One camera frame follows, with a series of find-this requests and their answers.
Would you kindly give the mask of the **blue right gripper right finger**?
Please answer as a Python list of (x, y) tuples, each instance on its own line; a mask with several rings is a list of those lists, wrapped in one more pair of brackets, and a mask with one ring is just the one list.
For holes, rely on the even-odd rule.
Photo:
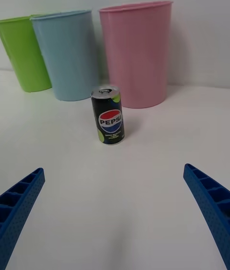
[(230, 269), (230, 191), (191, 164), (184, 166), (183, 178)]

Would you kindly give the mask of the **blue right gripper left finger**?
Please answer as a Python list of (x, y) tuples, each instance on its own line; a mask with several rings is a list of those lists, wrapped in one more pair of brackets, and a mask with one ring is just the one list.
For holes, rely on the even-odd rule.
[(0, 196), (0, 269), (10, 260), (30, 211), (45, 183), (37, 168)]

